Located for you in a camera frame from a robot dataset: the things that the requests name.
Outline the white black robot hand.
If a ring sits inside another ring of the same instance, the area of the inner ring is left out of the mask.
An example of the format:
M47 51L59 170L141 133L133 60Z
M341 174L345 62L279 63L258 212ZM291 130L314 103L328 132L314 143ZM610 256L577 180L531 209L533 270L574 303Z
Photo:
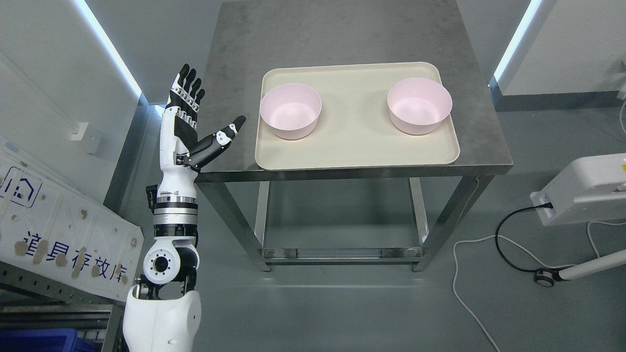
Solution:
M185 63L170 87L161 118L159 164L199 173L230 147L246 122L246 116L237 116L223 129L199 138L198 113L205 90L196 75L196 69Z

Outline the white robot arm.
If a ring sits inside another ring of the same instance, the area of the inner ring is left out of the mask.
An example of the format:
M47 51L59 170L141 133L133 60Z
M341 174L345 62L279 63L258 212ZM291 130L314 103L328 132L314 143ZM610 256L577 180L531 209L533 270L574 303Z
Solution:
M200 263L197 173L183 166L161 169L163 181L148 198L155 242L124 311L123 336L131 352L190 352L201 323L201 296L194 289Z

